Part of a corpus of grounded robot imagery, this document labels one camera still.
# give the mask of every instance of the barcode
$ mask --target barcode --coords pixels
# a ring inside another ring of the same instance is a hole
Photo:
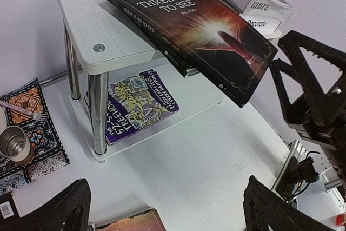
[[[0,211],[2,214],[2,217],[4,219],[7,219],[8,217],[14,216],[15,214],[13,213],[12,207],[10,205],[10,202],[5,202],[0,204]]]

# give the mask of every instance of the chrome pole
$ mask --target chrome pole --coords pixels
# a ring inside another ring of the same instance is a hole
[[[81,91],[80,91],[79,79],[78,79],[77,55],[75,52],[75,48],[72,45],[72,40],[66,27],[65,27],[65,49],[66,49],[67,74],[69,77],[71,98],[74,101],[78,101],[81,98]]]
[[[89,113],[94,137],[94,151],[103,156],[107,150],[105,140],[105,123],[107,112],[108,76],[105,72],[98,75],[88,75]]]

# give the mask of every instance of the patterned placemat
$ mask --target patterned placemat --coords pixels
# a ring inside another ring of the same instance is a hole
[[[0,100],[35,113],[49,113],[38,79],[25,84],[0,98]],[[18,189],[70,164],[51,117],[35,121],[32,117],[6,108],[9,125],[23,129],[35,151],[33,161],[19,166],[0,155],[0,195],[7,187]]]

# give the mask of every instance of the metal cup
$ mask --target metal cup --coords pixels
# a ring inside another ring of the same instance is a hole
[[[24,131],[17,126],[7,127],[1,132],[0,154],[19,165],[30,163],[35,155]]]

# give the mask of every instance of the red object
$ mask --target red object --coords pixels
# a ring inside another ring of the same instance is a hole
[[[339,214],[336,216],[336,225],[344,226],[346,224],[346,213]]]

